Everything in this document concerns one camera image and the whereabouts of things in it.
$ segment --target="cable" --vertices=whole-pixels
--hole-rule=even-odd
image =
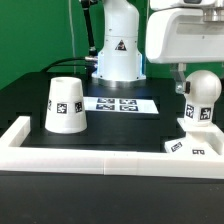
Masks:
[[[82,65],[82,64],[57,64],[57,65],[51,65],[51,66],[48,66],[48,68],[47,69],[45,69],[45,70],[42,70],[41,72],[47,72],[50,68],[53,68],[53,67],[66,67],[66,66],[74,66],[74,67],[86,67],[86,68],[94,68],[95,67],[95,65],[93,64],[93,65],[86,65],[86,64],[84,64],[84,65]]]
[[[73,57],[75,57],[76,56],[75,35],[74,35],[74,28],[73,28],[72,1],[71,0],[68,0],[68,10],[69,10],[69,23],[70,23],[70,30],[71,30],[71,37],[72,37],[72,55],[73,55]]]
[[[60,63],[63,63],[63,62],[69,62],[69,61],[84,61],[85,60],[85,57],[76,57],[76,58],[65,58],[65,59],[61,59],[61,60],[58,60],[58,61],[55,61],[53,63],[51,63],[50,65],[48,65],[47,67],[43,68],[41,70],[41,72],[47,72],[51,67],[57,65],[57,64],[60,64]]]

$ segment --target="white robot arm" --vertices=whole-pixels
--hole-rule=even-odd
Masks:
[[[224,61],[224,1],[151,0],[151,6],[159,11],[148,21],[146,56],[152,63],[179,66],[172,70],[176,92],[186,98],[184,118],[178,119],[186,136],[166,142],[165,149],[185,155],[224,154],[224,134],[212,123],[214,103],[221,94],[219,78],[205,70],[187,79],[183,74],[186,63]]]
[[[111,87],[144,83],[142,55],[137,49],[139,13],[127,0],[102,0],[105,12],[104,47],[98,54],[98,69],[92,75]]]

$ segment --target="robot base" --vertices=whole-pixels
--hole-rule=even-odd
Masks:
[[[215,124],[194,127],[187,124],[183,118],[178,118],[177,121],[186,132],[186,137],[165,142],[167,153],[205,157],[224,154],[224,134]],[[200,141],[200,135],[204,136],[203,141]]]
[[[114,81],[98,78],[96,76],[94,77],[93,75],[92,82],[113,88],[132,88],[132,87],[144,86],[146,83],[146,77],[142,76],[142,78],[137,79],[135,81]]]

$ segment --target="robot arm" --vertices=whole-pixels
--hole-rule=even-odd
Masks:
[[[224,1],[151,0],[151,6],[160,11],[148,21],[146,56],[152,63],[179,66],[171,72],[176,92],[184,93],[186,98],[184,118],[178,118],[186,136],[166,142],[165,149],[193,156],[224,154],[223,133],[212,123],[214,103],[221,94],[219,78],[199,70],[185,79],[185,68],[180,68],[185,63],[224,61]]]

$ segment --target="white cup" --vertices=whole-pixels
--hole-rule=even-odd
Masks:
[[[87,128],[80,79],[51,79],[45,128],[62,134],[77,133]]]

